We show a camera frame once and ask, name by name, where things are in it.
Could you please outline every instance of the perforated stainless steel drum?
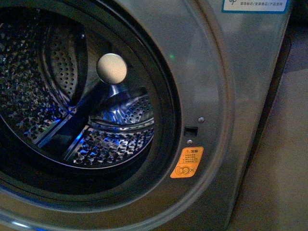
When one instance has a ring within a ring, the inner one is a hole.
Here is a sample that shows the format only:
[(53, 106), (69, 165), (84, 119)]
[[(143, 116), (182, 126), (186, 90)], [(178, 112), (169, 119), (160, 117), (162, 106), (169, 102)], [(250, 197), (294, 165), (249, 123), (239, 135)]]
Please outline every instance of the perforated stainless steel drum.
[(0, 114), (14, 134), (71, 167), (112, 167), (142, 153), (154, 132), (146, 88), (133, 77), (109, 85), (96, 72), (113, 45), (63, 16), (23, 9), (10, 18), (15, 11), (0, 26)]

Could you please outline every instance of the washing machine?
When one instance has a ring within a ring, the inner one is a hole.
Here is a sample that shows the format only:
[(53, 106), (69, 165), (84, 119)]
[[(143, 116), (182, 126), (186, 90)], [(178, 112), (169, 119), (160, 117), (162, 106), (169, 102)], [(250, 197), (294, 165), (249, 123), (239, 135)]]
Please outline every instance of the washing machine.
[(2, 229), (226, 229), (290, 8), (2, 0)]

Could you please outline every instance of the orange warning label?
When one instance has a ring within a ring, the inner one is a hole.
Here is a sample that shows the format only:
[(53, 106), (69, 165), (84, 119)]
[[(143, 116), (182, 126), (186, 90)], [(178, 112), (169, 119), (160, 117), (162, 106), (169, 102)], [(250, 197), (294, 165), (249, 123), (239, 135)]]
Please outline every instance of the orange warning label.
[(171, 173), (171, 178), (192, 177), (201, 161), (203, 147), (190, 147), (182, 150), (180, 159)]

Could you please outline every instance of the warning sticker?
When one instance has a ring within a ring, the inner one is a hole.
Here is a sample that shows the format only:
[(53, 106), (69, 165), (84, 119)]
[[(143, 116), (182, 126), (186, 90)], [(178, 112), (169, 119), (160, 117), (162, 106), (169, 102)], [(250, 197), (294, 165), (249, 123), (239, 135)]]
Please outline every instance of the warning sticker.
[(224, 0), (223, 13), (284, 13), (289, 0)]
[(201, 161), (203, 147), (190, 147), (182, 150), (178, 164), (171, 173), (171, 178), (192, 177)]

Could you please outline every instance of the blue and white sticker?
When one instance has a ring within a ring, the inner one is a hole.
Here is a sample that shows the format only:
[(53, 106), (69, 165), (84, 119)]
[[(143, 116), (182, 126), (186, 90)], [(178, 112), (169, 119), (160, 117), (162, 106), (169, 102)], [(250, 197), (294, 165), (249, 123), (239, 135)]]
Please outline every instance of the blue and white sticker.
[(289, 0), (223, 0), (223, 13), (285, 13)]

